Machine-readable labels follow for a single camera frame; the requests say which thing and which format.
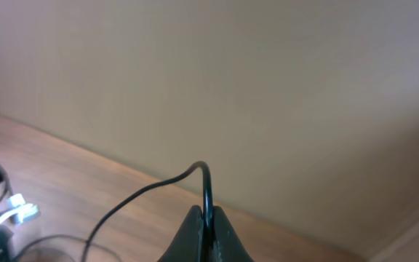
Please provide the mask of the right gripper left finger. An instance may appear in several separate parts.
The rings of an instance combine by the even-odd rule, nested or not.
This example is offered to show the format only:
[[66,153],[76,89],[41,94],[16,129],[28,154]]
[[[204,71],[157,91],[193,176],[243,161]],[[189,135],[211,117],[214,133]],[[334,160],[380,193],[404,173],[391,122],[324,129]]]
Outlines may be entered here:
[[202,237],[202,210],[194,205],[158,262],[200,262]]

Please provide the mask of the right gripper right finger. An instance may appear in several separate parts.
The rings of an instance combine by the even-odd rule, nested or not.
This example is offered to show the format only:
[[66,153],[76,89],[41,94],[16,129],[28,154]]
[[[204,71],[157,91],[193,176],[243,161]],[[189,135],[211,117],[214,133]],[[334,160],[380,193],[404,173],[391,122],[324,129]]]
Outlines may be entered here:
[[223,209],[214,207],[214,242],[211,262],[253,262]]

